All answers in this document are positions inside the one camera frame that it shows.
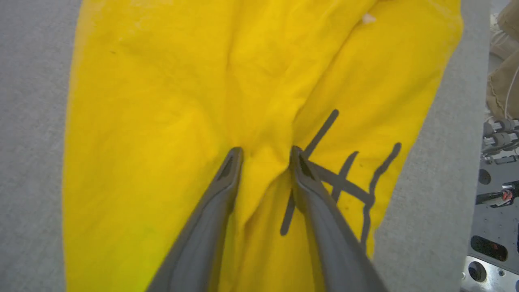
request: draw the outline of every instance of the black marking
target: black marking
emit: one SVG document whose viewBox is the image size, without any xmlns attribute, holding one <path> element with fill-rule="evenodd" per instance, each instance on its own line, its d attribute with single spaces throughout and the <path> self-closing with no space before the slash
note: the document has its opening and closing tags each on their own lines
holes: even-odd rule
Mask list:
<svg viewBox="0 0 519 292">
<path fill-rule="evenodd" d="M 380 178 L 380 176 L 382 176 L 383 173 L 386 172 L 391 162 L 393 162 L 393 160 L 398 156 L 401 148 L 401 143 L 396 143 L 393 146 L 393 150 L 386 158 L 386 160 L 384 160 L 384 162 L 377 168 L 377 170 L 373 174 L 373 178 L 371 179 L 370 195 L 372 196 L 373 201 L 370 202 L 370 204 L 366 204 L 364 206 L 364 223 L 362 224 L 362 234 L 360 237 L 360 245 L 364 248 L 364 250 L 366 250 L 367 235 L 369 234 L 371 227 L 370 209 L 371 207 L 373 207 L 373 204 L 375 204 L 375 188 L 377 187 L 378 179 Z"/>
<path fill-rule="evenodd" d="M 353 164 L 353 161 L 355 160 L 355 157 L 357 157 L 357 154 L 359 154 L 359 151 L 355 151 L 348 156 L 346 161 L 344 162 L 342 168 L 339 171 L 338 177 L 344 177 L 345 179 L 348 177 L 348 172 L 350 171 L 351 165 Z M 339 196 L 342 191 L 342 188 L 338 187 L 336 184 L 333 184 L 332 189 L 332 198 L 335 201 L 335 203 L 339 202 Z"/>
<path fill-rule="evenodd" d="M 326 132 L 328 132 L 328 130 L 331 128 L 332 124 L 335 122 L 335 120 L 337 119 L 338 116 L 339 116 L 339 111 L 333 110 L 332 113 L 330 114 L 330 116 L 324 122 L 323 126 L 317 132 L 316 136 L 312 139 L 310 144 L 308 144 L 306 149 L 303 151 L 303 153 L 302 153 L 303 157 L 305 157 L 306 159 L 310 158 L 310 155 L 316 149 L 317 144 L 321 141 L 321 139 L 324 137 Z M 316 170 L 321 181 L 326 182 L 333 187 L 331 196 L 332 196 L 333 200 L 335 201 L 335 203 L 337 203 L 339 201 L 339 197 L 342 192 L 346 192 L 346 193 L 356 197 L 357 199 L 359 199 L 360 201 L 362 201 L 364 203 L 364 208 L 363 208 L 364 222 L 362 225 L 362 234 L 361 234 L 361 240 L 360 240 L 360 244 L 364 250 L 366 250 L 367 236 L 369 234 L 370 227 L 371 227 L 370 210 L 373 207 L 373 205 L 375 204 L 375 189 L 376 189 L 378 180 L 380 179 L 382 174 L 384 174 L 384 172 L 386 172 L 386 170 L 389 168 L 389 166 L 391 165 L 393 160 L 398 156 L 401 148 L 402 148 L 402 144 L 396 143 L 393 146 L 393 150 L 391 151 L 389 156 L 375 170 L 375 172 L 373 173 L 373 178 L 371 179 L 371 182 L 370 182 L 369 192 L 364 191 L 358 185 L 356 185 L 346 179 L 348 176 L 349 170 L 350 170 L 351 166 L 353 165 L 353 162 L 355 161 L 355 158 L 359 154 L 358 151 L 355 151 L 348 156 L 348 158 L 344 162 L 342 168 L 340 169 L 339 174 L 335 174 L 332 171 L 309 161 L 309 163 Z M 283 217 L 283 222 L 281 224 L 280 234 L 282 236 L 285 236 L 289 231 L 290 224 L 292 222 L 292 217 L 294 215 L 294 211 L 295 211 L 295 200 L 294 200 L 293 193 L 291 192 L 288 204 L 286 206 L 285 216 Z"/>
<path fill-rule="evenodd" d="M 303 151 L 303 157 L 308 159 L 312 152 L 316 149 L 317 144 L 321 141 L 321 139 L 324 137 L 324 134 L 332 127 L 333 123 L 339 116 L 338 110 L 333 110 L 330 116 L 326 119 L 323 126 L 319 129 L 317 132 L 317 135 L 310 141 L 310 144 L 304 149 Z"/>
<path fill-rule="evenodd" d="M 285 216 L 283 218 L 283 223 L 281 224 L 281 230 L 279 233 L 281 233 L 282 236 L 285 236 L 290 227 L 290 222 L 292 221 L 292 216 L 294 215 L 295 210 L 295 199 L 292 192 L 290 192 L 289 202 L 286 206 Z"/>
</svg>

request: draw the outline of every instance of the yellow towel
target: yellow towel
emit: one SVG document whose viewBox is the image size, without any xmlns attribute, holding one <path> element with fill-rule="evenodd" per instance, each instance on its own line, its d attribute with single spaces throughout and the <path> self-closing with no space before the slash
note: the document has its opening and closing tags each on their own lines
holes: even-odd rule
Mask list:
<svg viewBox="0 0 519 292">
<path fill-rule="evenodd" d="M 65 137 L 68 290 L 144 291 L 234 146 L 244 163 L 220 291 L 313 290 L 289 198 L 293 144 L 371 256 L 460 39 L 459 8 L 84 0 Z"/>
</svg>

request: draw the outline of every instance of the cable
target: cable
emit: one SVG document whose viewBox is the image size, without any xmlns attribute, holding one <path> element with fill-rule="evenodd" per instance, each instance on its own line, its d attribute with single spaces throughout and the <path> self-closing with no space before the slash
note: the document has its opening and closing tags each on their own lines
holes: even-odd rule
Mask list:
<svg viewBox="0 0 519 292">
<path fill-rule="evenodd" d="M 504 44 L 506 41 L 507 41 L 507 37 L 508 35 L 506 34 L 506 32 L 504 31 L 498 31 L 496 33 L 494 33 L 492 35 L 491 40 L 490 40 L 490 44 L 492 46 L 500 46 L 502 44 Z"/>
<path fill-rule="evenodd" d="M 508 98 L 510 97 L 510 91 L 512 91 L 512 86 L 514 85 L 515 78 L 517 77 L 517 73 L 519 72 L 519 66 L 515 70 L 515 74 L 512 77 L 512 82 L 510 83 L 510 87 L 508 88 L 507 99 L 504 102 L 504 118 L 508 118 Z"/>
</svg>

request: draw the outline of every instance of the gray table surface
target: gray table surface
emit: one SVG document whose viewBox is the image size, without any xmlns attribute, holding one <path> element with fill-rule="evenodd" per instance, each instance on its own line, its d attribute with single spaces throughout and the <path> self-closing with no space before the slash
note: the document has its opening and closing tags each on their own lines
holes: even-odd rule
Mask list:
<svg viewBox="0 0 519 292">
<path fill-rule="evenodd" d="M 63 291 L 61 167 L 80 0 L 0 1 L 0 291 Z M 457 291 L 473 212 L 489 2 L 465 31 L 408 157 L 375 266 L 391 291 Z"/>
</svg>

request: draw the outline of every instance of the metal plate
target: metal plate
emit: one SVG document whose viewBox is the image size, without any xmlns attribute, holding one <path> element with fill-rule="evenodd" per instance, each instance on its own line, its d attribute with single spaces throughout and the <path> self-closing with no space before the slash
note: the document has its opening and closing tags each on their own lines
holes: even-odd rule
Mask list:
<svg viewBox="0 0 519 292">
<path fill-rule="evenodd" d="M 490 182 L 478 182 L 477 194 L 499 192 L 503 184 L 519 180 L 519 162 L 501 165 L 481 163 L 481 169 L 490 174 Z M 469 242 L 468 255 L 482 259 L 497 267 L 519 274 L 519 253 L 517 252 L 517 233 L 519 226 L 519 197 L 513 205 L 492 208 L 486 204 L 476 205 L 472 222 L 471 238 L 475 235 L 503 245 L 508 252 L 505 261 L 475 251 Z"/>
<path fill-rule="evenodd" d="M 485 278 L 480 280 L 481 282 L 474 280 L 470 275 L 469 266 L 473 262 L 480 264 L 485 271 Z M 461 274 L 461 290 L 467 292 L 519 292 L 518 281 L 519 275 L 478 258 L 467 256 Z"/>
</svg>

